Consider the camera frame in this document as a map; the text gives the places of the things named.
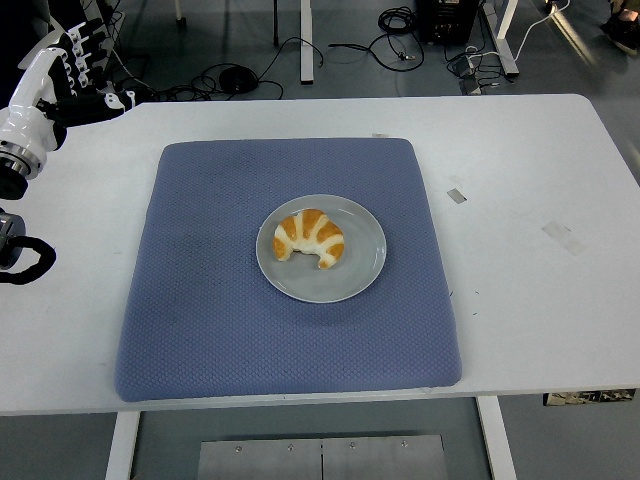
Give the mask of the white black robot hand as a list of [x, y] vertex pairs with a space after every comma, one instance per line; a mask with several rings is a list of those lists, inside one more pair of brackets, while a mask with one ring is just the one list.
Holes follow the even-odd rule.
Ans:
[[108, 90], [106, 40], [99, 18], [40, 40], [19, 64], [23, 75], [9, 101], [1, 141], [39, 155], [58, 149], [67, 128], [111, 120], [139, 104], [132, 90]]

